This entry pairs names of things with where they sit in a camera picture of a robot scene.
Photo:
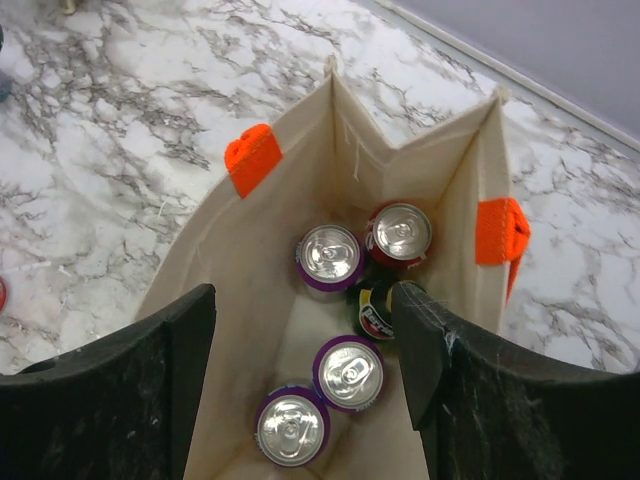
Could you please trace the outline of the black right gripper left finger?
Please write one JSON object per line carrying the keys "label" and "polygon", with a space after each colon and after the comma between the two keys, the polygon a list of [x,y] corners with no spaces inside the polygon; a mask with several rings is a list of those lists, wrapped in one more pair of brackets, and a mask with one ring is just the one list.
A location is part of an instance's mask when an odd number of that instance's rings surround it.
{"label": "black right gripper left finger", "polygon": [[104,338],[2,376],[2,478],[183,478],[215,323],[215,289],[201,284]]}

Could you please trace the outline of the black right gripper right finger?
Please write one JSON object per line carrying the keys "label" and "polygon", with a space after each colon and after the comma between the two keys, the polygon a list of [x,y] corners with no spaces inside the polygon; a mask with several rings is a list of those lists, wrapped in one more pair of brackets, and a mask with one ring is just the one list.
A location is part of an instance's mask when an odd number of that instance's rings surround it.
{"label": "black right gripper right finger", "polygon": [[392,322],[413,428],[433,479],[635,479],[639,376],[514,344],[412,282]]}

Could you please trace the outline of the purple soda can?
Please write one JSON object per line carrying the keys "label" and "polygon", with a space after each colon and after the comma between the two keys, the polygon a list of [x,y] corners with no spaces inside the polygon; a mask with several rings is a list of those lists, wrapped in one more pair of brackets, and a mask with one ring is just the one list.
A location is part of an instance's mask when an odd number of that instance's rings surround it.
{"label": "purple soda can", "polygon": [[333,301],[361,279],[365,254],[350,229],[322,224],[308,230],[297,243],[295,264],[314,299]]}
{"label": "purple soda can", "polygon": [[331,434],[328,408],[308,384],[285,384],[271,391],[257,409],[254,438],[271,462],[297,468],[314,461]]}
{"label": "purple soda can", "polygon": [[371,407],[383,390],[384,358],[372,342],[361,336],[337,336],[316,353],[312,382],[329,407],[361,412]]}

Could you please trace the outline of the beige canvas tote bag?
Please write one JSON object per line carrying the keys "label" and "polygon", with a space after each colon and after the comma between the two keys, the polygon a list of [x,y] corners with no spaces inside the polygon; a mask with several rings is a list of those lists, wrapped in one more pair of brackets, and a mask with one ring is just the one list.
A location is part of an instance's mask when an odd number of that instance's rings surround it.
{"label": "beige canvas tote bag", "polygon": [[402,146],[333,64],[273,124],[231,142],[226,177],[139,309],[200,284],[216,326],[189,479],[424,479],[389,317],[411,280],[496,332],[528,225],[499,95]]}

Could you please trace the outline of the purple soda can front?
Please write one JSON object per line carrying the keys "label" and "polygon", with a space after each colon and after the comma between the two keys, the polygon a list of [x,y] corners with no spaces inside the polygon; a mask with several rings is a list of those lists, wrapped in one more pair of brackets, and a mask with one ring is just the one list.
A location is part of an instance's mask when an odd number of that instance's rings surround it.
{"label": "purple soda can front", "polygon": [[271,462],[297,468],[314,461],[331,434],[328,408],[308,384],[285,384],[271,391],[257,409],[254,438]]}

